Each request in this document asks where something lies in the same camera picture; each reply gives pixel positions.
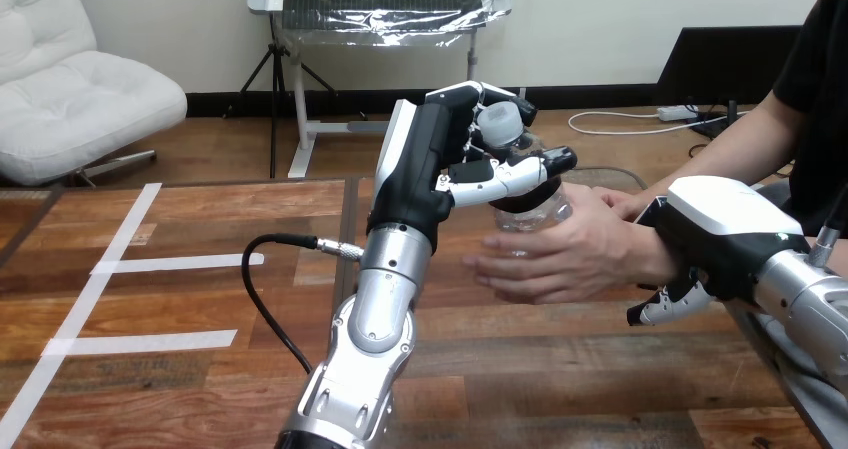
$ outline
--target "forearm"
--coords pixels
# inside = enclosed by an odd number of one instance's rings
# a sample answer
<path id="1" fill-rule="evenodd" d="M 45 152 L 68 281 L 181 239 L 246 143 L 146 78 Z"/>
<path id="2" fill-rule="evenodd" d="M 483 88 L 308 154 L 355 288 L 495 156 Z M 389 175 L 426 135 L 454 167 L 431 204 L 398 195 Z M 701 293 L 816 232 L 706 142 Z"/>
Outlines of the forearm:
<path id="1" fill-rule="evenodd" d="M 662 286 L 674 279 L 679 264 L 652 227 L 629 224 L 630 247 L 625 256 L 629 282 Z"/>
<path id="2" fill-rule="evenodd" d="M 769 94 L 745 117 L 672 175 L 647 189 L 649 200 L 666 194 L 669 186 L 686 176 L 709 175 L 754 184 L 792 159 L 804 115 Z"/>

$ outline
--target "robotic hand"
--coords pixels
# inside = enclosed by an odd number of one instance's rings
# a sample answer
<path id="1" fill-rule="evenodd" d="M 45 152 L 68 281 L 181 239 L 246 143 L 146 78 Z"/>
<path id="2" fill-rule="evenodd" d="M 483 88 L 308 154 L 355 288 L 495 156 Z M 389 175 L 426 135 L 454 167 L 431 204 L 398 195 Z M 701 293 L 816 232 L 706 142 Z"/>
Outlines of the robotic hand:
<path id="1" fill-rule="evenodd" d="M 823 379 L 848 397 L 848 281 L 826 267 L 846 217 L 848 188 L 811 249 L 797 221 L 745 184 L 681 178 L 637 222 L 654 226 L 691 269 L 631 308 L 628 322 L 662 324 L 713 298 L 741 299 L 779 321 Z"/>
<path id="2" fill-rule="evenodd" d="M 501 101 L 516 103 L 525 126 L 532 124 L 532 105 L 476 82 L 427 94 L 421 106 L 396 104 L 377 167 L 365 249 L 321 239 L 309 244 L 359 262 L 358 291 L 336 312 L 328 359 L 312 371 L 277 447 L 378 447 L 392 413 L 392 384 L 415 348 L 413 310 L 439 223 L 453 207 L 506 197 L 528 198 L 532 209 L 535 189 L 576 165 L 568 148 L 502 160 L 478 154 L 468 162 L 477 112 Z"/>

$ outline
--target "sleeve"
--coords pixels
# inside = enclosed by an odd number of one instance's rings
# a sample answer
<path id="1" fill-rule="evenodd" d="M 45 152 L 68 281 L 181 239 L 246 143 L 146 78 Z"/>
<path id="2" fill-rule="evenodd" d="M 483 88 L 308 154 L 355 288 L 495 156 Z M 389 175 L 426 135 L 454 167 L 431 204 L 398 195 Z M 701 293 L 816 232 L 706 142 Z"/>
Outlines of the sleeve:
<path id="1" fill-rule="evenodd" d="M 839 0 L 818 0 L 774 85 L 781 102 L 804 113 L 813 109 L 827 70 L 827 47 Z"/>

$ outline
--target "human hand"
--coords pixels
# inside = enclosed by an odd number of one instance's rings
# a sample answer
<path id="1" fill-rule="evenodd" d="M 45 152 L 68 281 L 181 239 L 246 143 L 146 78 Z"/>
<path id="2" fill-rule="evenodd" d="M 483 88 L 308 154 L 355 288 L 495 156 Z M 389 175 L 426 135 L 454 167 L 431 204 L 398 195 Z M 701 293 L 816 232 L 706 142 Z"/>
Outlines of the human hand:
<path id="1" fill-rule="evenodd" d="M 483 245 L 527 257 L 469 255 L 463 263 L 501 299 L 531 304 L 571 302 L 631 283 L 662 285 L 676 266 L 656 232 L 623 221 L 596 191 L 562 186 L 573 214 L 533 234 L 498 234 Z"/>
<path id="2" fill-rule="evenodd" d="M 633 195 L 605 187 L 594 187 L 592 190 L 618 217 L 627 222 L 635 221 L 642 214 L 642 211 L 651 204 L 651 198 L 647 197 L 645 193 Z"/>

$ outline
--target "white tape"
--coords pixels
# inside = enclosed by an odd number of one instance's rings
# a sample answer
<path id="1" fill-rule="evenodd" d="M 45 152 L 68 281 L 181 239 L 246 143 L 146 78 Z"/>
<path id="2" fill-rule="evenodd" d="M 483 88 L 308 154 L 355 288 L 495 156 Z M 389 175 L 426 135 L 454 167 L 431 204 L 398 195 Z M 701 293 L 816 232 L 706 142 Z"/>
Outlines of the white tape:
<path id="1" fill-rule="evenodd" d="M 91 274 L 126 274 L 130 272 L 179 271 L 184 269 L 211 269 L 215 267 L 241 266 L 241 254 L 221 254 L 217 256 L 172 257 L 163 259 L 135 259 L 129 261 L 98 262 Z M 251 254 L 250 265 L 265 262 L 265 256 Z"/>
<path id="2" fill-rule="evenodd" d="M 121 256 L 127 250 L 133 234 L 138 230 L 138 226 L 141 225 L 144 215 L 147 214 L 147 210 L 150 209 L 150 205 L 153 204 L 153 199 L 156 198 L 156 194 L 159 193 L 159 188 L 161 187 L 162 184 L 148 184 L 144 186 L 127 217 L 124 218 L 121 227 L 118 228 L 118 232 L 115 233 L 112 242 L 109 243 L 109 247 L 106 248 L 106 252 L 103 253 L 103 257 L 100 259 L 101 262 L 121 260 Z M 108 272 L 92 274 L 77 298 L 77 301 L 74 303 L 74 306 L 71 308 L 71 312 L 65 317 L 65 322 L 62 323 L 56 332 L 56 339 L 73 339 L 79 335 L 82 326 L 88 320 L 91 311 L 94 310 L 94 305 L 97 304 L 97 300 L 103 294 L 103 289 L 106 288 L 111 275 Z"/>
<path id="3" fill-rule="evenodd" d="M 82 337 L 52 339 L 42 356 L 93 356 L 139 352 L 192 351 L 230 347 L 236 329 L 229 331 L 158 334 L 151 336 Z"/>
<path id="4" fill-rule="evenodd" d="M 121 259 L 161 187 L 162 184 L 144 186 L 127 217 L 124 218 L 121 227 L 118 228 L 112 242 L 109 243 L 109 247 L 103 253 L 103 257 L 100 258 L 101 261 L 118 261 Z M 74 306 L 65 317 L 65 321 L 56 331 L 54 338 L 74 339 L 79 335 L 82 326 L 88 320 L 91 311 L 94 310 L 94 305 L 100 299 L 103 289 L 106 288 L 110 277 L 111 274 L 109 273 L 92 274 L 89 277 Z M 15 396 L 15 400 L 9 405 L 3 419 L 0 419 L 0 448 L 11 448 L 12 444 L 15 443 L 64 359 L 64 355 L 45 356 L 39 359 L 35 369 L 33 369 L 21 390 L 18 391 L 18 395 Z"/>
<path id="5" fill-rule="evenodd" d="M 0 447 L 11 448 L 23 430 L 50 381 L 62 365 L 65 356 L 46 356 L 38 360 L 3 419 L 0 419 Z"/>

